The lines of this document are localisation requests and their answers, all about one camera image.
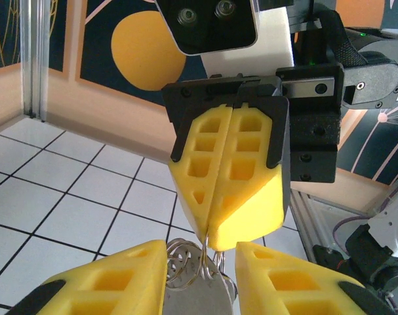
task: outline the orange circle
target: orange circle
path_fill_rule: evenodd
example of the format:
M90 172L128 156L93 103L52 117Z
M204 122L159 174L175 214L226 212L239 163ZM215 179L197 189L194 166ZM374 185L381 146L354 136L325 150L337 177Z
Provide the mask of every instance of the orange circle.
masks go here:
M137 12L122 19L111 37L115 65L127 81L159 91L178 80L186 56L177 48L159 12Z
M380 28L385 0L337 0L336 11L345 27Z

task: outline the white tile floor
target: white tile floor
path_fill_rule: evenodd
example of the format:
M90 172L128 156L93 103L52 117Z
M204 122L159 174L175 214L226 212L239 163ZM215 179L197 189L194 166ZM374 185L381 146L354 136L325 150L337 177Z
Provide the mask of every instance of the white tile floor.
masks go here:
M0 133L0 314L54 274L177 237L198 242L165 164L34 119ZM290 212L255 242L306 259Z

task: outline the white robot part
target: white robot part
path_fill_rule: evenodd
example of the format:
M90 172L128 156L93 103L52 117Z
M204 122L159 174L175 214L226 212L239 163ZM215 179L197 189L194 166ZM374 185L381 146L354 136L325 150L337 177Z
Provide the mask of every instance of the white robot part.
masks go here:
M382 247L398 257L398 196L381 213L368 220L369 233Z
M208 77L274 75L278 68L294 65L286 8L259 12L258 21L258 38L253 46L201 55Z

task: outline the camera lens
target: camera lens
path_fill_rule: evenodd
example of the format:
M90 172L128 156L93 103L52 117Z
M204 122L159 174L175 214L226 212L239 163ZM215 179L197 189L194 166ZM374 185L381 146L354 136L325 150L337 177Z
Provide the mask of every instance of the camera lens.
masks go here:
M183 26L194 26L197 21L197 14L191 9L181 9L178 13L178 23Z
M221 0L216 5L215 14L219 18L227 18L235 11L235 3L231 0Z

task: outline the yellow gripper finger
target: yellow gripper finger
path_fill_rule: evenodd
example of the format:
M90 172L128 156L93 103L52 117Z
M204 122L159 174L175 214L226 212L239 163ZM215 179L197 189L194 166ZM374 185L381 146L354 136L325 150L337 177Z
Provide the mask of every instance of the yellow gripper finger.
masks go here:
M282 226L290 196L289 112L285 98L187 113L169 168L199 239L226 251Z
M37 315L162 314L165 241L149 241L48 279L11 311Z
M241 315L365 314L339 286L358 281L252 242L237 244L235 273Z

